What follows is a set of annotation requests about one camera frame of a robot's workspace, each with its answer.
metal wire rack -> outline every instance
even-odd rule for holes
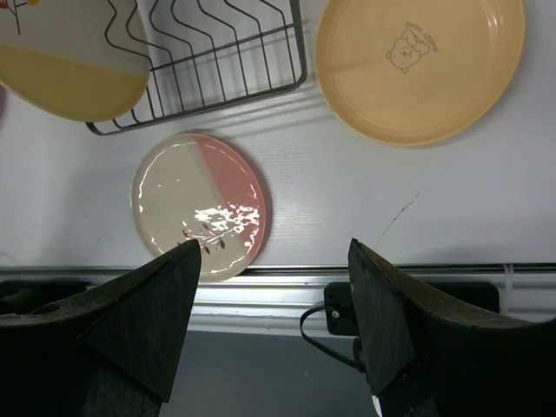
[[[123,22],[118,2],[106,1],[114,15],[104,37],[121,49],[109,37],[111,26]],[[124,21],[133,41],[149,46],[149,84],[127,114],[87,123],[98,135],[280,95],[307,78],[300,0],[133,1]],[[129,31],[137,15],[147,40]]]

black wire rack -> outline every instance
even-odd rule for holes
[[[114,11],[106,41],[144,56],[110,39],[112,25],[125,24],[133,42],[149,46],[150,78],[130,112],[87,123],[98,135],[277,96],[307,78],[300,0],[134,0],[123,20],[118,2],[106,1]],[[147,40],[129,30],[138,16]]]

ceramic plate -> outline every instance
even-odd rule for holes
[[[131,207],[154,256],[196,239],[202,281],[241,273],[261,248],[267,212],[253,170],[233,149],[199,134],[172,136],[137,168]]]
[[[145,30],[134,8],[133,0],[0,0],[0,83],[80,122],[125,113],[149,79]],[[108,27],[121,49],[105,38]]]
[[[330,0],[315,67],[348,126],[380,142],[424,144],[493,106],[524,37],[520,0]]]

printed cartoon character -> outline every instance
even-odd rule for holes
[[[394,47],[386,54],[394,66],[404,74],[409,67],[420,61],[423,55],[428,54],[430,47],[422,42],[410,29],[403,32],[400,38],[394,42]]]

black cable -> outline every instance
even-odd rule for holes
[[[327,347],[327,346],[323,345],[322,343],[316,341],[315,339],[307,336],[307,334],[303,331],[303,323],[305,322],[305,320],[310,315],[313,315],[314,313],[318,313],[319,311],[337,311],[337,310],[338,310],[338,308],[332,308],[332,307],[327,307],[327,306],[314,307],[314,308],[311,308],[311,309],[307,310],[305,313],[303,313],[301,315],[301,318],[299,320],[299,328],[301,330],[301,337],[303,337],[303,339],[305,341],[307,341],[308,343],[310,343],[311,345],[313,345],[314,347],[319,349],[321,352],[323,352],[323,353],[327,354],[328,356],[336,359],[337,361],[340,361],[341,363],[343,363],[345,365],[348,365],[349,367],[357,369],[359,372],[364,373],[365,372],[365,366],[363,365],[363,363],[361,363],[361,359],[360,359],[360,355],[359,355],[359,352],[361,351],[361,341],[358,337],[354,339],[354,345],[353,345],[354,359],[352,360],[352,359],[349,359],[347,356],[344,356],[343,354],[339,354],[338,352],[335,352],[334,350],[332,350],[330,347]]]

